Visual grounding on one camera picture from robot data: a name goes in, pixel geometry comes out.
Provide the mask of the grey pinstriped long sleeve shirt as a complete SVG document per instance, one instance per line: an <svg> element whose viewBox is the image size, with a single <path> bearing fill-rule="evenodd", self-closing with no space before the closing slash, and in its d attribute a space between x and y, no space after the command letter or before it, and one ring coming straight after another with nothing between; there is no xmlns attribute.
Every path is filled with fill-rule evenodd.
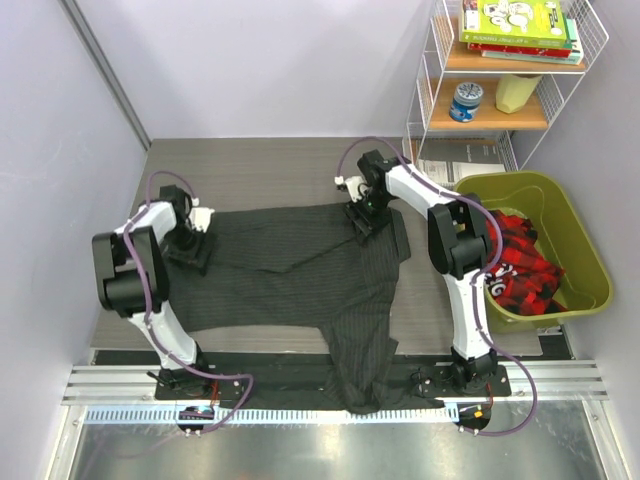
<svg viewBox="0 0 640 480"><path fill-rule="evenodd" d="M390 314L411 256L402 214L359 242L342 205L213 214L207 272L168 262L170 304L188 332L230 326L313 327L332 360L329 398L380 410L397 341Z"/></svg>

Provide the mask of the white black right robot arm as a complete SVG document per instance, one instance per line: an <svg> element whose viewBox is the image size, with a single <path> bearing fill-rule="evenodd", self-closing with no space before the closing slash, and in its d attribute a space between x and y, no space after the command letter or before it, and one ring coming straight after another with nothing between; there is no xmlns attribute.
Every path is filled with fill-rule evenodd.
<svg viewBox="0 0 640 480"><path fill-rule="evenodd" d="M487 223L493 216L474 196L461 196L429 179L404 157L384 158L373 150L357 162L356 176L334 177L349 194L345 212L359 241L391 220L389 203L401 200L427 222L430 261L444 280L453 319L450 381L462 394L485 388L497 373L497 351L488 329L484 269L493 243Z"/></svg>

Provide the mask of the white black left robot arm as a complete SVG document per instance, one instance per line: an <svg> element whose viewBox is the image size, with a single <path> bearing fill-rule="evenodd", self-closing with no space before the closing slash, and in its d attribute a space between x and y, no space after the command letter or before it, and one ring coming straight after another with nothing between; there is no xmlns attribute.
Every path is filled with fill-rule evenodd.
<svg viewBox="0 0 640 480"><path fill-rule="evenodd" d="M214 247L214 211L177 185L163 186L118 229L92 238L99 301L137 327L154 348L152 377L170 392L205 397L213 375L170 304L166 264L204 276Z"/></svg>

